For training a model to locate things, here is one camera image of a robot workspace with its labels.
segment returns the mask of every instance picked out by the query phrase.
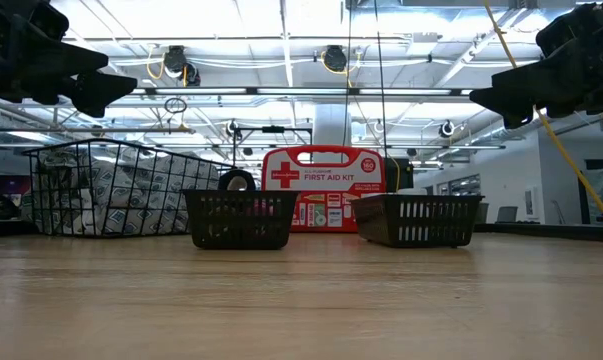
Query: first aid kit handle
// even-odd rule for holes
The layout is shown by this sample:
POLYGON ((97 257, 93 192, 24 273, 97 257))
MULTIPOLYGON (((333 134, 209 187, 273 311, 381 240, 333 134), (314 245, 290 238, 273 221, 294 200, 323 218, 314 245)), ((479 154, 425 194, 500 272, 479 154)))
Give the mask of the first aid kit handle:
POLYGON ((295 163, 297 163, 297 165, 302 165, 299 162, 299 155, 303 154, 303 153, 336 153, 336 154, 346 154, 348 155, 348 162, 345 164, 341 164, 341 163, 334 163, 334 164, 330 164, 330 163, 321 163, 321 164, 315 164, 317 166, 334 166, 334 167, 346 167, 346 166, 350 166, 359 156, 359 154, 361 154, 361 152, 363 152, 363 149, 357 149, 357 148, 353 148, 353 147, 349 147, 349 146, 340 146, 340 145, 306 145, 306 146, 295 146, 295 147, 291 147, 286 149, 288 155, 290 156, 290 159, 292 159, 292 161, 294 161, 295 163))

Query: wooden table surface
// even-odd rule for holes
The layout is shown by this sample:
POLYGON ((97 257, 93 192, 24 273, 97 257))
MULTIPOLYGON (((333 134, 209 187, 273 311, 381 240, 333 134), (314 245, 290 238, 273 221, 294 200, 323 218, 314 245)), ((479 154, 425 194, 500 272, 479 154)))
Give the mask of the wooden table surface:
POLYGON ((603 243, 0 239, 0 359, 603 359, 603 243))

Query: ceiling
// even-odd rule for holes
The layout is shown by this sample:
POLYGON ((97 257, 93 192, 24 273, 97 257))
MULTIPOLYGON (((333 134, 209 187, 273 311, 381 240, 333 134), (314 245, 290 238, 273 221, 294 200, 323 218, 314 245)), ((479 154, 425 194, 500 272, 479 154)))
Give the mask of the ceiling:
MULTIPOLYGON (((107 54, 110 64, 103 71, 136 77, 139 86, 146 88, 181 86, 166 75, 154 79, 150 74, 160 73, 161 56, 169 45, 187 47, 186 55, 197 66, 205 88, 344 89, 348 77, 330 73, 320 60, 327 45, 342 45, 350 53, 349 80, 353 88, 474 89, 489 86, 492 74, 510 67, 481 1, 432 0, 427 2, 430 6, 423 7, 419 6, 423 1, 418 0, 403 0, 415 6, 401 6, 399 0, 379 0, 378 27, 374 1, 360 3, 349 12, 342 0, 52 0, 53 6, 70 20, 66 42, 107 54)), ((512 9, 508 7, 510 3, 520 2, 494 0, 493 10, 519 64, 539 59, 536 33, 574 5, 573 1, 539 0, 533 3, 540 8, 512 9)), ((7 121, 21 121, 20 115, 26 113, 44 123, 52 124, 56 119, 67 128, 98 124, 138 130, 183 124, 196 131, 108 134, 166 147, 227 143, 225 126, 232 120, 241 126, 312 128, 315 107, 325 102, 347 104, 352 121, 369 124, 365 137, 355 139, 357 146, 379 141, 381 132, 374 127, 383 119, 387 141, 403 145, 461 141, 500 121, 496 114, 469 102, 467 92, 453 97, 386 97, 385 107, 379 96, 210 93, 183 96, 188 109, 178 115, 165 114, 163 103, 172 96, 140 95, 117 101, 103 119, 77 114, 71 104, 63 103, 56 108, 6 103, 10 111, 2 115, 7 121), (439 125, 447 120, 457 127, 453 141, 442 140, 438 134, 439 125)), ((245 144, 309 142, 307 135, 301 137, 303 140, 291 133, 283 136, 255 132, 245 144)), ((31 143, 32 139, 4 134, 0 141, 31 143)), ((217 161, 227 161, 231 152, 173 150, 193 150, 217 161)), ((255 150, 250 159, 243 160, 258 162, 266 152, 255 150)), ((405 149, 392 151, 393 156, 405 154, 405 149)))

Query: white wall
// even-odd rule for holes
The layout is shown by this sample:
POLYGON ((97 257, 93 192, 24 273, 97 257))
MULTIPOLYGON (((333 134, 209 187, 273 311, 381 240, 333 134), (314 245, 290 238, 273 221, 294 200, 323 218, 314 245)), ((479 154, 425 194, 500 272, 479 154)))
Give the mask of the white wall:
MULTIPOLYGON (((573 131, 559 139, 580 170, 585 170, 585 160, 603 159, 603 133, 599 125, 573 131)), ((557 211, 552 205, 556 200, 567 224, 581 224, 577 176, 544 129, 539 132, 539 147, 546 223, 559 224, 557 211)))
POLYGON ((0 175, 29 175, 30 164, 25 156, 14 155, 12 150, 0 150, 0 175))
POLYGON ((525 140, 508 141, 505 150, 482 150, 472 156, 470 164, 455 164, 453 168, 428 172, 415 177, 415 187, 434 186, 470 175, 481 176, 483 202, 489 203, 488 223, 497 219, 501 206, 518 206, 517 221, 531 220, 525 215, 525 190, 537 187, 539 218, 545 222, 542 201, 541 164, 537 132, 526 134, 525 140))

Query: black plastic basket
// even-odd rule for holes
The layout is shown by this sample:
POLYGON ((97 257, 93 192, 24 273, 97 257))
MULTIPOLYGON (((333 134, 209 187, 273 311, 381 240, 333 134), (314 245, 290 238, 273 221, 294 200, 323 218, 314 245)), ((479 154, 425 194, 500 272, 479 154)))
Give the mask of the black plastic basket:
POLYGON ((181 191, 217 188, 230 165, 111 139, 28 150, 26 221, 47 235, 132 237, 188 233, 181 191))
POLYGON ((359 235, 397 248, 466 246, 482 196, 377 195, 352 201, 359 235))
POLYGON ((298 192, 183 192, 199 248, 276 250, 288 243, 298 192))

